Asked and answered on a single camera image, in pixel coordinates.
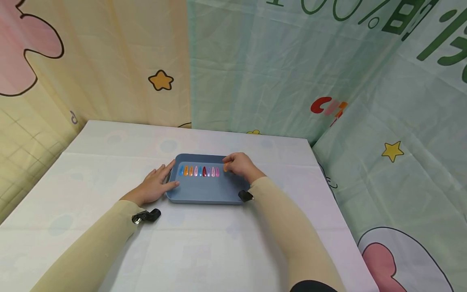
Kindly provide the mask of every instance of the beige arm sleeve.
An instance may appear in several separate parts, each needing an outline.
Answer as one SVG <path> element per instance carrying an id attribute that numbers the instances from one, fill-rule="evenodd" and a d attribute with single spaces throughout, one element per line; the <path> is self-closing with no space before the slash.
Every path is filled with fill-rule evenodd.
<path id="1" fill-rule="evenodd" d="M 289 289 L 303 280 L 345 287 L 315 228 L 302 210 L 268 177 L 257 179 L 249 192 L 263 213 L 289 266 Z"/>
<path id="2" fill-rule="evenodd" d="M 115 203 L 58 258 L 31 291 L 97 291 L 136 230 L 131 217 L 142 211 L 130 201 Z"/>

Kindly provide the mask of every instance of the cartoon curtain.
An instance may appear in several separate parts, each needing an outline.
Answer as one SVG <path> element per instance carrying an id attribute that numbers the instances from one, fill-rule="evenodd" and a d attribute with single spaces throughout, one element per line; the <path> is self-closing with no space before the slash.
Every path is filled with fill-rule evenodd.
<path id="1" fill-rule="evenodd" d="M 0 2 L 0 222 L 88 119 L 190 122 L 186 2 Z"/>
<path id="2" fill-rule="evenodd" d="M 0 222 L 89 119 L 302 137 L 380 291 L 464 291 L 466 35 L 455 0 L 3 0 Z"/>
<path id="3" fill-rule="evenodd" d="M 188 3 L 193 127 L 307 138 L 380 291 L 466 290 L 467 5 Z"/>

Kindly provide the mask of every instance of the left hand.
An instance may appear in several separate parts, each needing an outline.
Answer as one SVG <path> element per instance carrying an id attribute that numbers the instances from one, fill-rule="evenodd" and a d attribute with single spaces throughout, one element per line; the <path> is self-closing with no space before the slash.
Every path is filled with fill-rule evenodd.
<path id="1" fill-rule="evenodd" d="M 162 164 L 157 170 L 154 169 L 139 186 L 128 192 L 120 200 L 131 201 L 141 207 L 145 203 L 154 202 L 165 192 L 178 187 L 180 185 L 178 181 L 163 183 L 174 165 L 175 159 L 167 166 Z"/>

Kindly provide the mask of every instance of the yellow star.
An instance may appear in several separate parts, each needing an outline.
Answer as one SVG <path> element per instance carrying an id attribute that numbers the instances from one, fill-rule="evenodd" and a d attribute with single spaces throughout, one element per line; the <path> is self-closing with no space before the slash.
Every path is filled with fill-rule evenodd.
<path id="1" fill-rule="evenodd" d="M 172 89 L 172 82 L 174 81 L 173 77 L 168 76 L 164 70 L 159 70 L 153 76 L 148 77 L 149 82 L 152 83 L 154 89 L 160 91 L 162 89 L 171 90 Z"/>
<path id="2" fill-rule="evenodd" d="M 396 142 L 394 144 L 384 144 L 384 147 L 386 147 L 386 150 L 381 154 L 381 156 L 387 156 L 391 160 L 391 162 L 394 162 L 396 160 L 396 156 L 398 155 L 404 155 L 404 153 L 399 149 L 401 146 L 401 142 Z"/>
<path id="3" fill-rule="evenodd" d="M 253 132 L 252 132 L 252 131 L 248 131 L 247 134 L 261 135 L 259 130 L 254 130 Z"/>

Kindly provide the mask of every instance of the white table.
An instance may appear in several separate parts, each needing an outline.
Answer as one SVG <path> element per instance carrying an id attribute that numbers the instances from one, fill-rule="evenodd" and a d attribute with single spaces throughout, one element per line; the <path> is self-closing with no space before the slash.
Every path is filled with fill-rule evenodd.
<path id="1" fill-rule="evenodd" d="M 303 209 L 349 292 L 376 292 L 305 139 L 89 121 L 0 226 L 0 287 L 29 291 L 146 174 L 179 153 L 243 151 Z M 100 291 L 285 291 L 284 258 L 254 202 L 150 206 Z"/>

